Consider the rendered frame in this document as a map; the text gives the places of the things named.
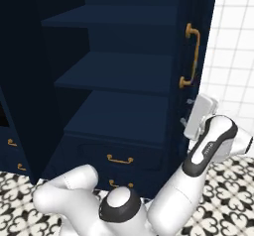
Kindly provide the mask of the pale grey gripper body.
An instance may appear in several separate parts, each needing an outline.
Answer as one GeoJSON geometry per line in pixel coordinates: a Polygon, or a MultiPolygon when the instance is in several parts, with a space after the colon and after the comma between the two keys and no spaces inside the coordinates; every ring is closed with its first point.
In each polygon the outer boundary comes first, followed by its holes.
{"type": "Polygon", "coordinates": [[[184,135],[193,141],[204,131],[205,121],[216,113],[218,101],[208,95],[199,94],[193,104],[184,135]]]}

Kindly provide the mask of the navy tall cabinet with shelves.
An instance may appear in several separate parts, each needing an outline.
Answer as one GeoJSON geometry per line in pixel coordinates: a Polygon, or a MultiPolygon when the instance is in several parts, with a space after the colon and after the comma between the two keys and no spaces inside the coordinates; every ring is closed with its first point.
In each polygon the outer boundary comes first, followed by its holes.
{"type": "Polygon", "coordinates": [[[89,52],[55,82],[89,94],[64,135],[158,147],[167,171],[181,0],[85,0],[44,27],[85,29],[89,52]]]}

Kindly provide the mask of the navy drawer front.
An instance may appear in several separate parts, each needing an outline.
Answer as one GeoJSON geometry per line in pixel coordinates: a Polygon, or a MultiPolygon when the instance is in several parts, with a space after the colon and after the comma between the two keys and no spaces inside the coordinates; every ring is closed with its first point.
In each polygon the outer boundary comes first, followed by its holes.
{"type": "Polygon", "coordinates": [[[167,171],[165,151],[158,147],[143,146],[124,142],[92,139],[65,134],[62,148],[67,164],[73,168],[90,164],[97,167],[128,167],[144,171],[156,171],[163,174],[167,171]],[[116,164],[107,160],[111,154],[114,159],[126,161],[129,157],[134,162],[129,165],[116,164]]]}
{"type": "Polygon", "coordinates": [[[110,191],[113,187],[110,179],[119,186],[134,184],[134,189],[141,197],[152,199],[165,182],[162,172],[144,171],[128,167],[97,167],[96,165],[83,165],[73,169],[49,166],[43,172],[43,178],[48,180],[62,180],[69,189],[87,187],[110,191]]]}

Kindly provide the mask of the navy side drawer unit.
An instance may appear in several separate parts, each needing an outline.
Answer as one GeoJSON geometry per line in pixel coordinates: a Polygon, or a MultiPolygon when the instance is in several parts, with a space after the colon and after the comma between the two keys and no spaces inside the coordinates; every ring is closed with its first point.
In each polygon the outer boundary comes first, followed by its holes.
{"type": "Polygon", "coordinates": [[[6,119],[6,124],[0,123],[0,169],[4,172],[29,177],[31,175],[31,170],[21,146],[19,135],[12,119],[5,94],[1,87],[0,104],[2,105],[4,118],[6,119]],[[17,144],[17,147],[9,146],[7,143],[8,139],[12,139],[17,144]],[[17,165],[19,163],[27,169],[25,172],[18,170],[17,165]]]}

